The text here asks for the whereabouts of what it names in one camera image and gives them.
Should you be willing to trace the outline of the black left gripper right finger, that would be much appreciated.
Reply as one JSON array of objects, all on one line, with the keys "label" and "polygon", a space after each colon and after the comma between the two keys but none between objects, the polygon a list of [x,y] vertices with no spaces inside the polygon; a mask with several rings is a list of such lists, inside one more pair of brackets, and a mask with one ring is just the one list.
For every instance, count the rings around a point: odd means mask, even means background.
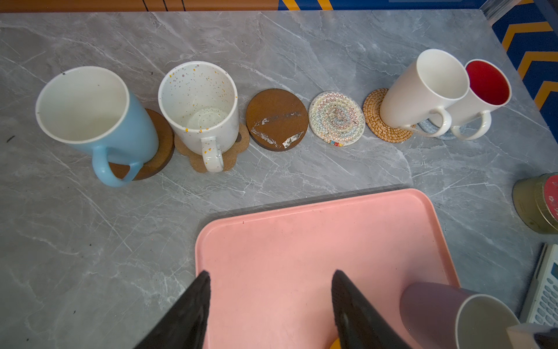
[{"label": "black left gripper right finger", "polygon": [[331,297],[341,348],[410,348],[342,270],[334,273]]}]

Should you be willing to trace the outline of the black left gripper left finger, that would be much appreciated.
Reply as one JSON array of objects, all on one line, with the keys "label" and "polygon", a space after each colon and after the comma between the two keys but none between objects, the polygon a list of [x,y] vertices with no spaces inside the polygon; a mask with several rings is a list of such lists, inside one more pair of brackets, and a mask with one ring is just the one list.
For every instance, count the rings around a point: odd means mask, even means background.
[{"label": "black left gripper left finger", "polygon": [[202,348],[207,330],[211,279],[202,271],[137,348]]}]

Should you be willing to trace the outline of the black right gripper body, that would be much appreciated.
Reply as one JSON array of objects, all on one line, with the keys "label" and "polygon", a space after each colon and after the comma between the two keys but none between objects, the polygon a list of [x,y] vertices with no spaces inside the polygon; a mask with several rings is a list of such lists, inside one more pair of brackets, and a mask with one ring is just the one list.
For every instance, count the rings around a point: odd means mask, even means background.
[{"label": "black right gripper body", "polygon": [[558,349],[557,328],[540,324],[519,324],[507,328],[513,348]]}]

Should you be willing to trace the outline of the paw shaped cork coaster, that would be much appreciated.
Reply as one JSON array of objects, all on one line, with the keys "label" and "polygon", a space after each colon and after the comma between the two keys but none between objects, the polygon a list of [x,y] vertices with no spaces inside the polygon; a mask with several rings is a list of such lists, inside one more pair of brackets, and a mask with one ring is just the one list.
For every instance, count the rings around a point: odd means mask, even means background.
[{"label": "paw shaped cork coaster", "polygon": [[[246,127],[245,124],[240,124],[238,137],[235,143],[228,151],[222,154],[225,172],[232,170],[232,168],[234,168],[237,161],[238,154],[244,152],[248,148],[249,141],[250,141],[250,135],[248,132],[248,128]],[[188,149],[187,146],[181,141],[178,135],[174,136],[174,146],[180,154],[189,158],[190,165],[193,167],[195,171],[197,171],[198,173],[208,172],[208,170],[205,167],[205,164],[203,163],[203,157],[198,154],[195,154],[193,151]]]}]

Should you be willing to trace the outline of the cream multicolour woven coaster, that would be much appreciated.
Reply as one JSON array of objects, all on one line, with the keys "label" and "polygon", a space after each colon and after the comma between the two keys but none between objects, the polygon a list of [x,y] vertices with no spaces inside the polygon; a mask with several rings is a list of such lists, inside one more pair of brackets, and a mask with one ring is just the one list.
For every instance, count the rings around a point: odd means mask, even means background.
[{"label": "cream multicolour woven coaster", "polygon": [[314,134],[336,147],[356,143],[365,130],[362,108],[339,92],[322,92],[316,96],[308,113]]}]

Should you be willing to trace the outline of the light blue woven coaster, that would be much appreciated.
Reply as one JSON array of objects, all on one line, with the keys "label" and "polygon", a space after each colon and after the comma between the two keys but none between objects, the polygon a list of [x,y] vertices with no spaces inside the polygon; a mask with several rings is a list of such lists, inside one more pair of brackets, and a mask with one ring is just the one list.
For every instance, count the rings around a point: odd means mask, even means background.
[{"label": "light blue woven coaster", "polygon": [[[429,119],[426,119],[418,123],[418,126],[426,133],[436,133],[439,130],[435,124],[433,124]],[[437,137],[440,140],[457,140],[457,137],[449,129],[445,134]]]}]

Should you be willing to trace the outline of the tan rattan coaster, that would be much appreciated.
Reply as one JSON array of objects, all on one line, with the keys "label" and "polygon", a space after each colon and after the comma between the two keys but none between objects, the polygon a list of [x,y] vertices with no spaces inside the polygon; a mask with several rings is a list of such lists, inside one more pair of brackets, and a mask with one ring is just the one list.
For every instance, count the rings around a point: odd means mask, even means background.
[{"label": "tan rattan coaster", "polygon": [[381,88],[371,92],[363,103],[363,114],[369,129],[378,138],[388,143],[402,143],[413,136],[413,132],[395,129],[386,125],[380,116],[380,107],[388,88]]}]

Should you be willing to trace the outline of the chipped brown wooden coaster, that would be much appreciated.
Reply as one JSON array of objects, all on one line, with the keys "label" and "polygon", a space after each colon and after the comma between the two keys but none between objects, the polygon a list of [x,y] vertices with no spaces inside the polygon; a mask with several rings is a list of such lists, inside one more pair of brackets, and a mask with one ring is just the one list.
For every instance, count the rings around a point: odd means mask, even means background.
[{"label": "chipped brown wooden coaster", "polygon": [[257,93],[246,109],[246,126],[256,144],[275,152],[297,146],[307,133],[309,116],[293,93],[268,89]]}]

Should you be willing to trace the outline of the light blue mug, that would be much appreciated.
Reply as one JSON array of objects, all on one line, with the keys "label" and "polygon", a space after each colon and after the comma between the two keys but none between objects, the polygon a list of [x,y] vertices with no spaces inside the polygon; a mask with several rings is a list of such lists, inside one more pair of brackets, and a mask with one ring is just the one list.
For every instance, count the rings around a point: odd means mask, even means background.
[{"label": "light blue mug", "polygon": [[159,147],[155,126],[124,80],[106,68],[64,71],[42,89],[36,120],[52,139],[92,157],[106,186],[128,185]]}]

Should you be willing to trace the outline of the white mug red inside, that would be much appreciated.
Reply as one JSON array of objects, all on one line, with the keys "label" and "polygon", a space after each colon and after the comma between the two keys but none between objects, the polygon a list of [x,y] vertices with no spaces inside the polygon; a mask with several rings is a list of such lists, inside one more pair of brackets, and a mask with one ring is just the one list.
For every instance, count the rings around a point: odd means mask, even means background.
[{"label": "white mug red inside", "polygon": [[429,88],[454,104],[447,107],[452,117],[448,134],[460,140],[475,140],[489,130],[491,113],[511,99],[511,85],[504,73],[489,61],[473,59],[462,66],[469,77],[464,90],[464,74],[456,58],[441,50],[431,49],[417,60]]}]

